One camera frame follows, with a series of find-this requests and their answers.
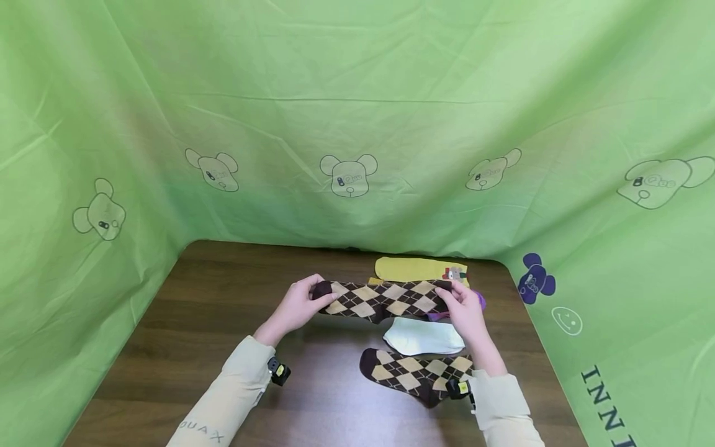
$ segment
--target finger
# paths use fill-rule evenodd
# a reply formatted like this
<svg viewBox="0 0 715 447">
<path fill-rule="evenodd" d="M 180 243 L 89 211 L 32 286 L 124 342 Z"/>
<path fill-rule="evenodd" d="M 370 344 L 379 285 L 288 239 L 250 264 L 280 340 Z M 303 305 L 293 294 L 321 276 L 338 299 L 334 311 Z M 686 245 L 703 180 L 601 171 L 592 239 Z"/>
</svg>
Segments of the finger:
<svg viewBox="0 0 715 447">
<path fill-rule="evenodd" d="M 447 290 L 438 287 L 435 289 L 435 292 L 444 300 L 450 312 L 456 311 L 458 306 L 461 306 L 459 301 L 457 301 L 457 298 L 454 298 L 454 295 Z"/>
<path fill-rule="evenodd" d="M 452 291 L 462 296 L 471 292 L 471 290 L 469 290 L 466 285 L 460 283 L 457 280 L 452 280 Z"/>
<path fill-rule="evenodd" d="M 320 298 L 317 298 L 311 302 L 311 305 L 315 306 L 315 311 L 319 311 L 320 309 L 326 308 L 327 306 L 330 305 L 333 301 L 337 300 L 337 298 L 340 295 L 337 293 L 328 293 L 327 295 L 323 295 Z"/>
<path fill-rule="evenodd" d="M 309 277 L 304 277 L 300 281 L 298 281 L 296 284 L 300 285 L 307 285 L 307 286 L 312 286 L 318 284 L 320 281 L 325 281 L 322 276 L 318 275 L 315 273 L 314 275 L 311 275 Z"/>
</svg>

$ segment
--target sleeve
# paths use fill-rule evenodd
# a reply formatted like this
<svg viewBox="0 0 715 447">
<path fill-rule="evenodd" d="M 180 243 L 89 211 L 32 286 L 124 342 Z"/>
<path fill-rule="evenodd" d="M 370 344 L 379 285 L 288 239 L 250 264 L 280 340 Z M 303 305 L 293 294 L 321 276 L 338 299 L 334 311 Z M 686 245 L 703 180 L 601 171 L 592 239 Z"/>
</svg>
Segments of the sleeve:
<svg viewBox="0 0 715 447">
<path fill-rule="evenodd" d="M 275 349 L 246 337 L 219 376 L 179 424 L 167 447 L 227 446 L 270 381 Z"/>
<path fill-rule="evenodd" d="M 544 447 L 516 377 L 490 377 L 479 370 L 469 383 L 474 414 L 488 447 Z"/>
</svg>

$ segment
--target cartoon patch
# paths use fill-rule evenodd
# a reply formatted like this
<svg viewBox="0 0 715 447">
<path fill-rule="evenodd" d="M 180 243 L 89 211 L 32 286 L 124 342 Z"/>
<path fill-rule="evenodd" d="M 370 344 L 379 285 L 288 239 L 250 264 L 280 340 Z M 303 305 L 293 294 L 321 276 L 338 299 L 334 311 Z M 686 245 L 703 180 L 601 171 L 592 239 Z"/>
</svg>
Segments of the cartoon patch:
<svg viewBox="0 0 715 447">
<path fill-rule="evenodd" d="M 356 162 L 341 162 L 332 155 L 320 159 L 320 170 L 332 177 L 330 189 L 341 197 L 359 197 L 370 190 L 368 175 L 378 170 L 378 161 L 370 154 L 365 154 Z"/>
<path fill-rule="evenodd" d="M 461 267 L 454 266 L 446 267 L 445 274 L 442 275 L 443 280 L 457 280 L 460 283 L 463 283 L 465 278 L 467 278 L 467 274 L 462 271 Z"/>
<path fill-rule="evenodd" d="M 539 293 L 553 295 L 556 291 L 556 279 L 546 274 L 546 269 L 541 265 L 541 256 L 529 253 L 524 256 L 524 265 L 529 269 L 519 280 L 517 289 L 521 299 L 526 304 L 534 304 Z"/>
<path fill-rule="evenodd" d="M 202 157 L 193 149 L 186 149 L 184 154 L 193 167 L 201 170 L 206 183 L 217 190 L 238 191 L 238 182 L 232 175 L 238 171 L 238 163 L 233 157 L 223 152 L 220 152 L 216 158 Z"/>
<path fill-rule="evenodd" d="M 113 240 L 122 229 L 127 212 L 112 200 L 114 188 L 107 179 L 94 181 L 94 190 L 97 195 L 88 207 L 77 208 L 72 215 L 74 229 L 80 233 L 87 233 L 93 229 L 104 240 Z"/>
<path fill-rule="evenodd" d="M 715 159 L 649 160 L 626 173 L 627 183 L 618 193 L 639 207 L 655 210 L 665 205 L 681 187 L 695 188 L 715 173 Z"/>
<path fill-rule="evenodd" d="M 583 320 L 581 316 L 569 308 L 554 308 L 551 316 L 561 330 L 573 337 L 576 337 L 583 330 Z"/>
<path fill-rule="evenodd" d="M 499 185 L 504 178 L 504 170 L 517 164 L 521 158 L 520 149 L 512 149 L 504 157 L 479 162 L 469 172 L 466 187 L 470 190 L 484 191 Z"/>
</svg>

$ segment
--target brown argyle sock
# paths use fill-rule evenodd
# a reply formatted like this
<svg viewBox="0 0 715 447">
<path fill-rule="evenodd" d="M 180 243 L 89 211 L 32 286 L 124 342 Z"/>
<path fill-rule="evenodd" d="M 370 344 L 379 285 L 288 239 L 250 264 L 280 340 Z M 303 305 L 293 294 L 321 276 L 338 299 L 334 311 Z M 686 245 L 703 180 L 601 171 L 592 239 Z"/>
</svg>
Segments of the brown argyle sock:
<svg viewBox="0 0 715 447">
<path fill-rule="evenodd" d="M 449 281 L 412 281 L 409 283 L 356 284 L 322 281 L 316 284 L 312 299 L 328 293 L 340 297 L 330 303 L 321 313 L 360 317 L 379 323 L 403 315 L 422 316 L 428 313 L 446 312 L 447 305 L 435 292 L 436 288 L 452 290 Z"/>
<path fill-rule="evenodd" d="M 465 382 L 472 377 L 468 355 L 421 360 L 384 350 L 366 349 L 360 358 L 360 372 L 380 385 L 411 394 L 427 408 L 448 396 L 447 381 Z"/>
</svg>

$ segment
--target green cloth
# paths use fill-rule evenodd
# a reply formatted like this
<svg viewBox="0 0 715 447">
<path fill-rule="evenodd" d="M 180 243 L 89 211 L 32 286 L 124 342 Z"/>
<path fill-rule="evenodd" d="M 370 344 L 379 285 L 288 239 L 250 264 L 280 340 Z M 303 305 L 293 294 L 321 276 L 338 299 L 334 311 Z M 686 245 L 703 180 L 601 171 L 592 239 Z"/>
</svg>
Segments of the green cloth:
<svg viewBox="0 0 715 447">
<path fill-rule="evenodd" d="M 590 445 L 708 444 L 713 16 L 0 1 L 0 443 L 60 444 L 207 238 L 504 262 Z"/>
</svg>

